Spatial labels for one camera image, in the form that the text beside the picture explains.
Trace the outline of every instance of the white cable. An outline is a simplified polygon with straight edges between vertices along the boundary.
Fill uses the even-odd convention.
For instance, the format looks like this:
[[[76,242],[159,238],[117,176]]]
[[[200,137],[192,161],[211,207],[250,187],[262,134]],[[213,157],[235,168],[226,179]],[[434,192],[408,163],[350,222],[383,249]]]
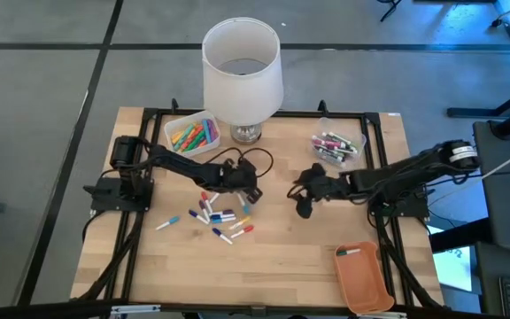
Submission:
[[[498,171],[498,170],[500,170],[501,168],[503,168],[503,167],[505,167],[505,166],[509,165],[509,163],[510,163],[510,159],[506,160],[503,164],[501,164],[501,165],[499,165],[499,166],[497,166],[497,167],[493,168],[493,169],[492,169],[489,173],[487,173],[487,174],[485,174],[485,175],[483,175],[483,176],[481,176],[481,177],[476,178],[475,180],[473,180],[473,182],[471,182],[471,183],[467,183],[467,184],[466,184],[466,185],[464,185],[463,187],[457,188],[457,189],[455,189],[455,190],[453,190],[453,191],[450,191],[449,193],[447,193],[447,194],[443,195],[442,197],[437,198],[435,201],[433,201],[432,203],[430,203],[429,207],[430,207],[430,206],[432,206],[432,205],[434,205],[436,202],[440,201],[441,199],[447,198],[448,196],[450,196],[450,195],[452,195],[452,194],[454,194],[454,193],[456,193],[456,192],[458,192],[458,191],[463,191],[463,190],[465,190],[467,187],[473,186],[473,185],[475,185],[475,184],[477,184],[477,183],[481,182],[481,181],[482,181],[484,178],[486,178],[487,176],[489,176],[489,175],[493,175],[493,174],[495,174],[495,172],[497,172],[497,171]]]

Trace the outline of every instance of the clear plastic container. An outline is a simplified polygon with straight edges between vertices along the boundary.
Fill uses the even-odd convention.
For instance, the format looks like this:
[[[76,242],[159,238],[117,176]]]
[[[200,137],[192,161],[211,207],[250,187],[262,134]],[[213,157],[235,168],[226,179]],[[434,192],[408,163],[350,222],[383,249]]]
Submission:
[[[185,130],[192,123],[201,123],[202,120],[212,120],[214,129],[216,130],[218,137],[212,140],[211,143],[206,144],[201,147],[197,147],[187,152],[179,152],[174,150],[173,142],[171,141],[171,136],[175,133]],[[191,157],[194,155],[198,155],[203,152],[208,152],[213,150],[214,148],[220,146],[220,128],[218,128],[218,122],[213,117],[211,113],[208,111],[202,111],[198,113],[194,113],[192,115],[180,118],[178,120],[169,121],[165,124],[165,136],[166,136],[166,148],[173,152],[178,152],[182,156]]]
[[[310,147],[316,156],[335,167],[347,168],[361,157],[367,139],[328,118],[320,118]]]

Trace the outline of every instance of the gray floor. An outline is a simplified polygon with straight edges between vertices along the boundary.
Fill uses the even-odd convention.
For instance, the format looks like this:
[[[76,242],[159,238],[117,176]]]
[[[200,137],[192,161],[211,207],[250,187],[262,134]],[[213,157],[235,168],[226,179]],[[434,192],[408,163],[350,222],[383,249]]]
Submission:
[[[113,1],[0,1],[0,42],[101,43]],[[126,1],[115,43],[198,43],[232,16],[274,27],[283,43],[510,44],[488,29],[491,4],[403,0]],[[95,51],[0,51],[0,306],[12,302],[96,62]],[[120,106],[201,108],[199,51],[110,51],[60,209],[34,302],[67,300],[81,250],[89,196]],[[473,140],[471,120],[447,107],[495,107],[510,97],[510,52],[283,51],[284,109],[402,113],[411,152],[446,139]],[[438,188],[438,193],[451,189]],[[481,186],[433,207],[459,221],[486,216]],[[461,297],[447,292],[446,301]]]

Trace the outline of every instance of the black table leg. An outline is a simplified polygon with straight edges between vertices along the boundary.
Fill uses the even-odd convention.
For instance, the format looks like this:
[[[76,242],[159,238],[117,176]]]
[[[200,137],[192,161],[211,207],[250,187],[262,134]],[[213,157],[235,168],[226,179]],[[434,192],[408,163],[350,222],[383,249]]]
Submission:
[[[453,118],[491,118],[491,119],[502,119],[507,118],[510,114],[506,115],[506,112],[510,110],[510,98],[495,109],[475,109],[475,108],[463,108],[463,107],[450,107],[446,113],[448,117]]]
[[[478,241],[487,243],[493,241],[489,218],[483,218],[479,221],[445,230],[431,235],[429,238],[433,253],[440,253],[457,247],[473,245]]]

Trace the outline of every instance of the floor tile line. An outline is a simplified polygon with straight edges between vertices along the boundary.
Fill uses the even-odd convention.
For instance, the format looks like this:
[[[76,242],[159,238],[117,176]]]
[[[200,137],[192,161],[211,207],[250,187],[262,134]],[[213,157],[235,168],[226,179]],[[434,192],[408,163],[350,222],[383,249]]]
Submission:
[[[31,251],[32,253],[30,254],[30,262],[28,262],[25,266],[23,276],[21,277],[22,280],[19,282],[18,289],[15,293],[15,300],[17,300],[17,304],[19,306],[29,305],[33,298],[33,294],[35,293],[36,283],[43,268],[44,258],[52,238],[52,233],[56,226],[60,207],[66,193],[66,187],[70,180],[70,175],[72,173],[81,138],[86,127],[86,122],[88,121],[92,102],[96,95],[97,85],[102,75],[102,71],[104,70],[105,59],[107,58],[108,53],[108,45],[112,42],[113,33],[115,32],[122,6],[123,0],[116,0],[115,6],[113,7],[112,17],[110,18],[110,22],[105,32],[102,48],[99,51],[94,70],[89,79],[86,97],[84,98],[78,119],[73,127],[73,132],[66,148],[65,156],[61,163],[57,179],[55,180],[53,190],[43,214],[42,227],[39,228],[37,233],[37,240],[34,243]]]

